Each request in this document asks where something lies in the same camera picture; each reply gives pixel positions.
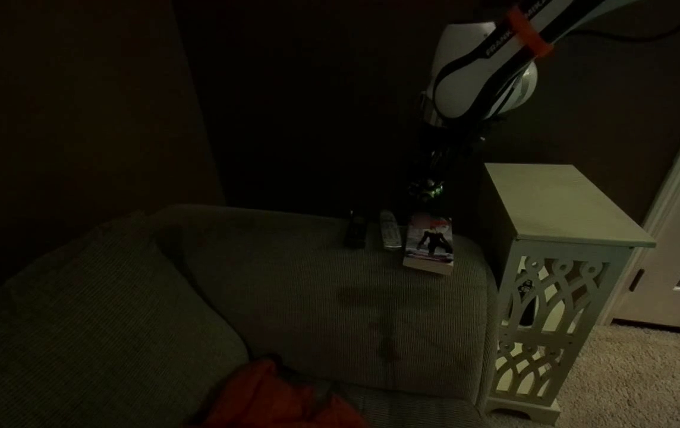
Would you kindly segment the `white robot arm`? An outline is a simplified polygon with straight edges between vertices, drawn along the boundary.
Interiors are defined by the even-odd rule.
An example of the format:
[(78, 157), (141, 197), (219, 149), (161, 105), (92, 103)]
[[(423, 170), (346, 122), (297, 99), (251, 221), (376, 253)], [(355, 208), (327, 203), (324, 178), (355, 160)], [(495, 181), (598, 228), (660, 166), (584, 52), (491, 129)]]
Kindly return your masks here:
[(454, 21), (441, 28), (428, 88), (423, 127), (433, 131), (415, 156), (415, 183), (439, 188), (459, 153), (482, 127), (522, 105), (535, 62), (584, 24), (634, 0), (510, 0), (495, 21)]

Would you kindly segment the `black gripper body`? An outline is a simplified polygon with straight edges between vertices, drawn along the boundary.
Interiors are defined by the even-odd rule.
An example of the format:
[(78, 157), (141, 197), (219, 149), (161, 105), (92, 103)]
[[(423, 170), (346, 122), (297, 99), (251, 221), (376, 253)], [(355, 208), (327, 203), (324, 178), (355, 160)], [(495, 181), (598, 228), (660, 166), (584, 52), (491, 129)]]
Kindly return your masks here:
[(456, 160), (479, 145), (482, 137), (478, 129), (439, 129), (421, 124), (415, 131), (415, 156), (412, 166), (412, 181), (415, 185), (441, 183)]

